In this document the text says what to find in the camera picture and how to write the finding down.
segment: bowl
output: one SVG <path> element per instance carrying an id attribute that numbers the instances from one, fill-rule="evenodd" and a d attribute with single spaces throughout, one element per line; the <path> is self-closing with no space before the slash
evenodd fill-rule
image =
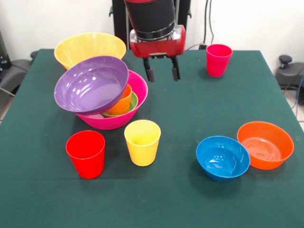
<path id="1" fill-rule="evenodd" d="M 285 162 L 294 151 L 294 142 L 282 128 L 268 122 L 244 124 L 237 140 L 248 150 L 250 165 L 261 170 L 272 170 Z"/>
<path id="2" fill-rule="evenodd" d="M 110 108 L 107 113 L 110 115 L 122 115 L 129 111 L 130 101 L 132 98 L 132 88 L 129 84 L 127 84 L 126 89 L 123 92 L 122 98 Z"/>
<path id="3" fill-rule="evenodd" d="M 212 136 L 199 143 L 196 157 L 206 172 L 215 181 L 229 181 L 247 171 L 250 157 L 238 141 L 225 136 Z"/>
<path id="4" fill-rule="evenodd" d="M 100 130 L 112 130 L 124 126 L 132 119 L 148 95 L 147 83 L 139 74 L 135 73 L 134 71 L 129 70 L 128 84 L 131 86 L 132 91 L 135 92 L 138 97 L 138 105 L 132 111 L 120 116 L 110 118 L 104 118 L 102 115 L 77 115 L 91 127 Z"/>
<path id="5" fill-rule="evenodd" d="M 128 77 L 128 67 L 122 60 L 112 56 L 90 58 L 61 76 L 54 91 L 55 101 L 73 113 L 102 113 L 120 100 Z"/>
<path id="6" fill-rule="evenodd" d="M 130 101 L 130 105 L 128 107 L 128 111 L 127 112 L 130 112 L 132 111 L 134 108 L 136 108 L 138 104 L 138 97 L 136 95 L 136 93 L 132 92 L 132 97 L 131 97 L 131 101 Z M 104 117 L 115 117 L 115 116 L 119 116 L 119 115 L 110 115 L 108 114 L 108 112 L 105 112 L 105 113 L 102 113 L 102 115 Z"/>
<path id="7" fill-rule="evenodd" d="M 126 52 L 124 42 L 106 33 L 83 33 L 61 41 L 55 48 L 55 58 L 67 70 L 77 63 L 96 56 L 122 59 Z"/>

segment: green tablecloth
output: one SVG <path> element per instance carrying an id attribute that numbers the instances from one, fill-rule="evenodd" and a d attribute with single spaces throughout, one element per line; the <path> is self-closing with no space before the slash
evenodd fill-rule
<path id="1" fill-rule="evenodd" d="M 146 78 L 131 52 L 130 69 Z M 259 51 L 235 51 L 222 78 L 207 76 L 204 51 L 179 57 L 181 81 L 169 59 L 152 60 L 156 82 L 136 119 L 162 130 L 155 162 L 135 166 L 124 127 L 99 131 L 105 168 L 78 177 L 67 139 L 91 129 L 53 97 L 64 73 L 53 50 L 41 50 L 0 125 L 0 224 L 3 228 L 303 228 L 304 134 Z M 196 161 L 199 141 L 236 138 L 253 120 L 283 127 L 293 156 L 272 171 L 254 168 L 229 182 L 209 179 Z"/>

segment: black knob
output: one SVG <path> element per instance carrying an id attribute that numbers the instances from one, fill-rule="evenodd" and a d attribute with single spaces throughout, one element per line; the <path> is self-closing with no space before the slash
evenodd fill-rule
<path id="1" fill-rule="evenodd" d="M 279 57 L 279 60 L 282 64 L 288 64 L 293 60 L 293 58 L 291 58 L 291 56 L 288 55 L 281 55 Z"/>

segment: red cup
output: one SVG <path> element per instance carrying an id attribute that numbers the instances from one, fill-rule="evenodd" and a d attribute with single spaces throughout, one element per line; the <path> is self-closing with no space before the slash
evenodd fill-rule
<path id="1" fill-rule="evenodd" d="M 212 77 L 221 77 L 231 59 L 232 49 L 226 45 L 213 44 L 207 47 L 207 73 Z"/>
<path id="2" fill-rule="evenodd" d="M 95 131 L 82 131 L 71 136 L 66 144 L 78 175 L 84 179 L 98 177 L 104 170 L 105 139 Z"/>

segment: pink cup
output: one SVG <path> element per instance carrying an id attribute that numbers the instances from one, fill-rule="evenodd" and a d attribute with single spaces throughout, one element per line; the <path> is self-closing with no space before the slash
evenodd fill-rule
<path id="1" fill-rule="evenodd" d="M 100 130 L 112 130 L 127 124 L 135 115 L 137 110 L 142 106 L 148 95 L 148 85 L 145 80 L 134 71 L 129 70 L 128 84 L 131 86 L 132 91 L 138 97 L 138 105 L 132 111 L 110 118 L 104 118 L 102 115 L 80 115 L 77 114 L 83 121 L 93 128 Z"/>
<path id="2" fill-rule="evenodd" d="M 232 49 L 226 45 L 213 44 L 207 47 L 207 73 L 212 77 L 221 77 L 227 69 Z"/>

